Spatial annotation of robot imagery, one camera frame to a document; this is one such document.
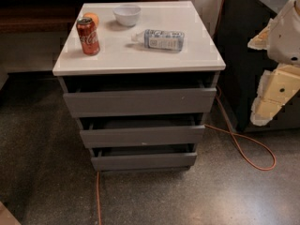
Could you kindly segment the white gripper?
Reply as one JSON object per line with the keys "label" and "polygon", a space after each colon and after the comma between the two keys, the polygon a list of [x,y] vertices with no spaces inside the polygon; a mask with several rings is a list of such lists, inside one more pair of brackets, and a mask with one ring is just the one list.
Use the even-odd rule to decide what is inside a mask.
{"label": "white gripper", "polygon": [[267,50],[271,59],[282,63],[261,76],[251,106],[250,121],[255,126],[267,125],[300,90],[299,9],[300,0],[289,0],[276,18],[247,44],[253,50]]}

